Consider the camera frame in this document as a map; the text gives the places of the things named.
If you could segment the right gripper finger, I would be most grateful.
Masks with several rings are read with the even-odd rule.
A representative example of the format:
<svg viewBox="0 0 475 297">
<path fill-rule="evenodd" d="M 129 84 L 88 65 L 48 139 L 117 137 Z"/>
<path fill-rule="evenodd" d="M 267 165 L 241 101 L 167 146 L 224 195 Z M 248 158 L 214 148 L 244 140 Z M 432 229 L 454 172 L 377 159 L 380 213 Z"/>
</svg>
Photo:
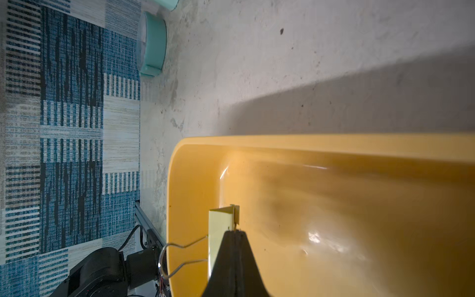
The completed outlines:
<svg viewBox="0 0 475 297">
<path fill-rule="evenodd" d="M 226 231 L 204 297 L 269 295 L 244 231 Z"/>
</svg>

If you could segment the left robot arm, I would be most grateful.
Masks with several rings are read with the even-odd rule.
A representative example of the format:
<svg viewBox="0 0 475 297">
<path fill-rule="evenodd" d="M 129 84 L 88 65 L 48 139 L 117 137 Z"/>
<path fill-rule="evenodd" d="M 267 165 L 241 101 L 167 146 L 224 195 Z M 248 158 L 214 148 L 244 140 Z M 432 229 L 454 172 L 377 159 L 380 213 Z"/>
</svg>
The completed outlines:
<svg viewBox="0 0 475 297">
<path fill-rule="evenodd" d="M 169 297 L 170 289 L 160 276 L 158 257 L 164 242 L 156 230 L 143 229 L 147 243 L 142 250 L 124 256 L 122 249 L 101 248 L 74 266 L 52 297 L 131 297 L 131 290 L 155 281 L 157 297 Z"/>
</svg>

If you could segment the yellow storage tray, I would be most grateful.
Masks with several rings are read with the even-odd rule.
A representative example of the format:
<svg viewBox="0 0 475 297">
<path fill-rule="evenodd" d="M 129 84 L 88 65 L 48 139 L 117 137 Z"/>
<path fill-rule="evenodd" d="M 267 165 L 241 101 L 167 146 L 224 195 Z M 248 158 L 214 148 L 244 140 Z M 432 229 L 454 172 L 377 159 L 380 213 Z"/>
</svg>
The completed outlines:
<svg viewBox="0 0 475 297">
<path fill-rule="evenodd" d="M 475 294 L 472 133 L 191 137 L 167 191 L 176 297 L 203 293 L 209 211 L 231 204 L 274 297 Z"/>
</svg>

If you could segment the yellow binder clip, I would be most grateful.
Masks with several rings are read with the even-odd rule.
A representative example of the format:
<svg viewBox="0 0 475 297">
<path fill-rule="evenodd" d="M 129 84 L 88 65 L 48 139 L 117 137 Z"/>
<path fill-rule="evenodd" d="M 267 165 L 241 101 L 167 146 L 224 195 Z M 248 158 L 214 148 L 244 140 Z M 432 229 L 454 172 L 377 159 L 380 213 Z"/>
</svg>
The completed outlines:
<svg viewBox="0 0 475 297">
<path fill-rule="evenodd" d="M 237 226 L 239 225 L 239 211 L 240 211 L 240 206 L 234 205 L 234 204 L 231 204 L 230 206 L 222 207 L 219 209 L 212 209 L 209 211 L 209 231 L 207 235 L 186 245 L 179 245 L 176 243 L 167 243 L 166 245 L 164 245 L 162 250 L 160 251 L 160 255 L 158 258 L 158 270 L 159 270 L 160 276 L 164 280 L 169 280 L 175 274 L 177 274 L 179 270 L 183 268 L 184 266 L 196 264 L 200 262 L 206 262 L 207 275 L 208 275 L 207 277 L 208 279 L 210 279 L 210 277 L 212 276 L 214 265 L 216 263 L 221 242 L 224 238 L 225 233 L 228 231 L 237 230 Z M 165 253 L 167 252 L 167 249 L 169 247 L 186 249 L 204 240 L 207 240 L 207 244 L 208 244 L 206 259 L 188 260 L 181 263 L 172 272 L 165 272 L 165 265 L 163 263 L 163 260 L 165 257 Z"/>
</svg>

